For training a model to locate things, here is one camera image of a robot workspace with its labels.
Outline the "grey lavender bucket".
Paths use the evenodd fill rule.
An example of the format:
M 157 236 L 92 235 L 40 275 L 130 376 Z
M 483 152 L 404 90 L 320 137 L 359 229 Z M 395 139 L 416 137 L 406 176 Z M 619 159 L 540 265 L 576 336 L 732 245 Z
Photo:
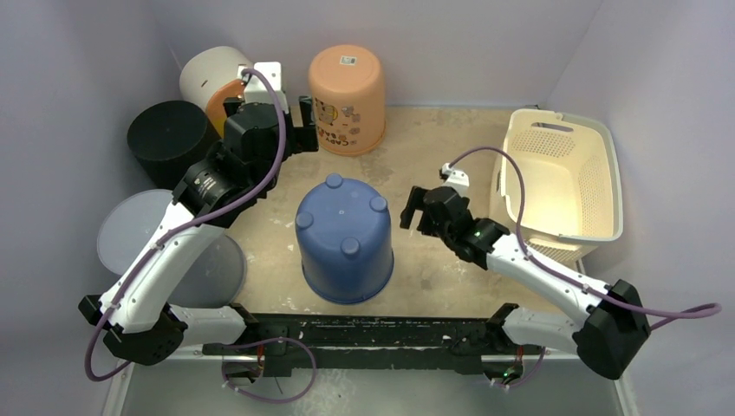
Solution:
M 122 276 L 144 248 L 172 200 L 168 190 L 139 192 L 118 204 L 97 237 L 101 263 Z M 234 301 L 244 286 L 246 261 L 238 244 L 223 235 L 201 253 L 168 299 L 186 308 L 215 309 Z

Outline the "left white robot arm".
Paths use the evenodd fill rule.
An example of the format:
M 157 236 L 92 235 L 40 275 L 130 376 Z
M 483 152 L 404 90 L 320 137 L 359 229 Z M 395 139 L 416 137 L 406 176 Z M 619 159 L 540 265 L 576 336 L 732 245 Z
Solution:
M 319 144 L 308 97 L 299 100 L 300 125 L 273 104 L 229 98 L 224 109 L 225 137 L 187 169 L 147 247 L 111 289 L 79 303 L 94 341 L 127 364 L 151 366 L 198 344 L 227 345 L 236 354 L 257 346 L 242 306 L 196 309 L 169 299 L 200 255 L 275 187 L 281 164 Z

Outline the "orange bucket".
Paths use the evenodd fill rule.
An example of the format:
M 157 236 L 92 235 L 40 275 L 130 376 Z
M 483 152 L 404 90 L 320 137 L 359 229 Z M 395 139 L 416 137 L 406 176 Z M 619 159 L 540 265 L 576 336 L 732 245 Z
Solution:
M 319 52 L 308 72 L 320 145 L 343 156 L 376 148 L 386 130 L 385 76 L 379 58 L 352 44 Z

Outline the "blue bucket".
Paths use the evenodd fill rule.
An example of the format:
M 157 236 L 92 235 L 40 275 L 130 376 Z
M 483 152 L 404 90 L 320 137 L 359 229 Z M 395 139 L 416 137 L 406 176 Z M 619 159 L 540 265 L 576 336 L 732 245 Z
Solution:
M 322 299 L 365 302 L 389 282 L 391 215 L 371 185 L 331 173 L 305 195 L 295 223 L 305 282 Z

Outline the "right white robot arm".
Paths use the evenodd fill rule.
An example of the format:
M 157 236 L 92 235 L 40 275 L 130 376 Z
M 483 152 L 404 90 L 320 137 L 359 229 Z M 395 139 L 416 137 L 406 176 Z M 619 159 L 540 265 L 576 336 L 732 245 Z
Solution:
M 489 218 L 475 218 L 469 200 L 449 186 L 411 189 L 400 214 L 407 229 L 416 211 L 417 230 L 436 237 L 460 260 L 507 276 L 561 310 L 560 315 L 519 306 L 500 309 L 486 330 L 489 346 L 506 353 L 533 344 L 576 354 L 593 372 L 618 380 L 651 335 L 637 288 L 624 280 L 608 284 L 522 249 L 517 235 Z

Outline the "cream laundry basket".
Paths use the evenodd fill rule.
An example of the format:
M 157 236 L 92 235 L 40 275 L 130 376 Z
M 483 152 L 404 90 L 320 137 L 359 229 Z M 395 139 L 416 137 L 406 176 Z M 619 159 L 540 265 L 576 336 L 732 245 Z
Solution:
M 624 227 L 621 180 L 610 131 L 574 114 L 523 108 L 511 114 L 497 156 L 490 218 L 559 263 L 617 240 Z

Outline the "black large bucket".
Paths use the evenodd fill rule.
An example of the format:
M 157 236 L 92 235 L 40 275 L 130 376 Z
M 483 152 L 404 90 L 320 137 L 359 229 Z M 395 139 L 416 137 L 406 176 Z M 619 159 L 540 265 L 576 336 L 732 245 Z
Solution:
M 181 100 L 147 108 L 127 129 L 129 150 L 155 186 L 167 190 L 220 139 L 205 112 Z

